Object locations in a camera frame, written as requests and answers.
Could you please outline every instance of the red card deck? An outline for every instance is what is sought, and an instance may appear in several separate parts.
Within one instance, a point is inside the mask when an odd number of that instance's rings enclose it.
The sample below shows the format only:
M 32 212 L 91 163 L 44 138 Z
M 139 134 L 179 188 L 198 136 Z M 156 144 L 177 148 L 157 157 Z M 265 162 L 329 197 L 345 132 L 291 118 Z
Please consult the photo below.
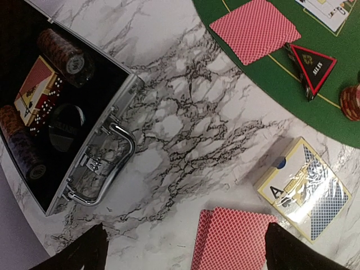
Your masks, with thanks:
M 210 24 L 244 65 L 301 37 L 273 4 L 252 0 Z
M 260 270 L 272 215 L 215 208 L 200 214 L 191 270 Z
M 36 136 L 45 125 L 63 84 L 59 74 L 39 56 L 14 102 L 31 135 Z

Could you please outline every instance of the green felt mat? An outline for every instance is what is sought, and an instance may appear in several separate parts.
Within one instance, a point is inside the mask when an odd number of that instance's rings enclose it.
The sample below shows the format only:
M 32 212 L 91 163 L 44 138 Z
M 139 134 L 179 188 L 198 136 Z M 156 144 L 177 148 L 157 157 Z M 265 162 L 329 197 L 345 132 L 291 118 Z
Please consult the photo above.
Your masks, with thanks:
M 193 0 L 206 28 L 226 54 L 250 79 L 281 106 L 321 133 L 349 146 L 360 148 L 360 122 L 348 120 L 340 110 L 340 92 L 358 83 L 360 71 L 360 3 L 345 2 L 350 12 L 343 26 L 333 33 L 312 17 L 295 0 L 270 0 L 301 34 L 294 44 L 337 59 L 337 64 L 313 101 L 309 102 L 298 77 L 298 71 L 282 48 L 270 56 L 244 66 L 230 47 L 213 32 L 209 24 L 247 0 Z

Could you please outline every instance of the triangular marker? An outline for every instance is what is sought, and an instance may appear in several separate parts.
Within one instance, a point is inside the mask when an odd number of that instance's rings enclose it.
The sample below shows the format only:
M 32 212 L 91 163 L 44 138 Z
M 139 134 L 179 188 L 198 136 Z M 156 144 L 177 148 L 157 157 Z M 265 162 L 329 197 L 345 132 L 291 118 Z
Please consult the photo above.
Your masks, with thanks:
M 300 66 L 304 79 L 311 90 L 312 97 L 309 99 L 313 99 L 333 70 L 336 59 L 298 45 L 288 44 L 288 46 L 295 57 L 293 60 Z

